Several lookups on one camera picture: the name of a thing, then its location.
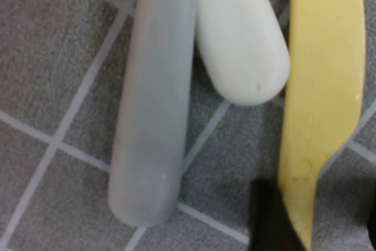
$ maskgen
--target utensil handle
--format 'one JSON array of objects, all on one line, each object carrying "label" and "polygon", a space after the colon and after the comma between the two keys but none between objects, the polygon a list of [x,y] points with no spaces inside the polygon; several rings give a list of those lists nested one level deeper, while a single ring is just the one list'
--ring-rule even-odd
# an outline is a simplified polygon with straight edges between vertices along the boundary
[{"label": "utensil handle", "polygon": [[187,128],[196,0],[138,0],[109,179],[109,206],[131,226],[173,211]]}]

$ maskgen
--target yellow handle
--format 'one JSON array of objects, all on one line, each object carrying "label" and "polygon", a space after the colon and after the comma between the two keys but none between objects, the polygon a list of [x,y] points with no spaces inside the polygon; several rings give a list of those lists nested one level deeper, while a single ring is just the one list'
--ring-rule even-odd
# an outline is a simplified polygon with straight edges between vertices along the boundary
[{"label": "yellow handle", "polygon": [[289,48],[278,185],[310,251],[317,176],[352,135],[361,111],[363,0],[291,0]]}]

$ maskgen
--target cylindrical handle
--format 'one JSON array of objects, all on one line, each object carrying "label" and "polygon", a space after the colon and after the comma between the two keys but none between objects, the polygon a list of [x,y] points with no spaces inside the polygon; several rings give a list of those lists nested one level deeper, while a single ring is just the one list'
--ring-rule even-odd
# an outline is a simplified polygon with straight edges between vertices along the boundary
[{"label": "cylindrical handle", "polygon": [[197,44],[217,91],[256,105],[285,85],[290,57],[269,0],[198,0]]},{"label": "cylindrical handle", "polygon": [[109,180],[131,226],[166,219],[179,194],[196,0],[138,0]]}]

